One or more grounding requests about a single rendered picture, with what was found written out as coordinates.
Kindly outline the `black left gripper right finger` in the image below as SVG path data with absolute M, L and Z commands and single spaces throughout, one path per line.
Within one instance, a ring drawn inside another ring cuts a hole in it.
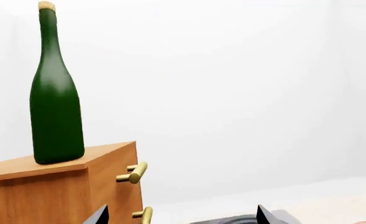
M 262 205 L 258 205 L 256 213 L 257 224 L 284 224 Z

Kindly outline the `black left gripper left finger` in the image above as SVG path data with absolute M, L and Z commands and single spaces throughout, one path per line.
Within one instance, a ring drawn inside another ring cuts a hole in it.
M 108 205 L 103 205 L 82 224 L 108 224 L 108 222 L 109 222 Z

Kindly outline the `green wine bottle with cork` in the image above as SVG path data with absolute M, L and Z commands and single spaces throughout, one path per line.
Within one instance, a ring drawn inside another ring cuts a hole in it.
M 62 58 L 55 5 L 40 1 L 40 61 L 30 90 L 30 120 L 37 164 L 58 164 L 85 153 L 80 99 Z

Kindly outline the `wooden cabinet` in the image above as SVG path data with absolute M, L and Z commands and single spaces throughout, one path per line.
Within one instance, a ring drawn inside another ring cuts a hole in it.
M 143 209 L 140 185 L 116 180 L 137 164 L 135 142 L 88 147 L 61 164 L 0 162 L 0 224 L 83 224 L 104 205 L 109 224 L 140 224 L 132 218 Z

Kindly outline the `grey square base plate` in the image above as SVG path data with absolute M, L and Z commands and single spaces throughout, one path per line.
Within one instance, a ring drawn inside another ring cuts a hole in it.
M 286 210 L 272 210 L 271 213 L 281 220 L 279 224 L 302 224 L 297 218 L 292 216 Z M 215 220 L 205 220 L 201 222 L 193 222 L 189 224 L 269 224 L 268 222 L 258 223 L 255 214 L 233 216 L 227 218 L 219 218 Z

